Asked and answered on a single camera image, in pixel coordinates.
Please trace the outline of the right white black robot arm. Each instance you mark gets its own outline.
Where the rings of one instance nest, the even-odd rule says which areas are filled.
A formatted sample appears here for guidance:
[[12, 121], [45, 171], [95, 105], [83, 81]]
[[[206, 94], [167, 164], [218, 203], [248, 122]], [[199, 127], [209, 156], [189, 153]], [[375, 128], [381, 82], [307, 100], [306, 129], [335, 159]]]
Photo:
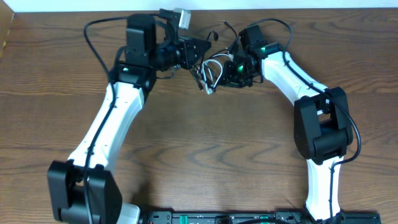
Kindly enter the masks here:
[[307, 162], [308, 196], [305, 208], [313, 221], [333, 222], [338, 203], [340, 167], [348, 146], [359, 139], [349, 114], [346, 93], [319, 83], [278, 43], [265, 41], [233, 47], [224, 64], [221, 86], [252, 86], [254, 77], [273, 83], [294, 107], [294, 141]]

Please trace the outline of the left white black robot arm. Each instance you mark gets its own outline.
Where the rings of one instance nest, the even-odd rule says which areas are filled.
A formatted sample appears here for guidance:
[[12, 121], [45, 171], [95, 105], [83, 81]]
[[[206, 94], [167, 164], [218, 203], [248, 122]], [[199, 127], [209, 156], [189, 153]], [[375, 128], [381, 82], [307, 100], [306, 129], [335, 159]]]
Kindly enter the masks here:
[[103, 103], [87, 134], [65, 162], [47, 171], [53, 216], [65, 223], [141, 223], [141, 208], [123, 201], [114, 169], [126, 134], [143, 109], [156, 73], [191, 69], [211, 47], [179, 37], [161, 44], [128, 41], [118, 49]]

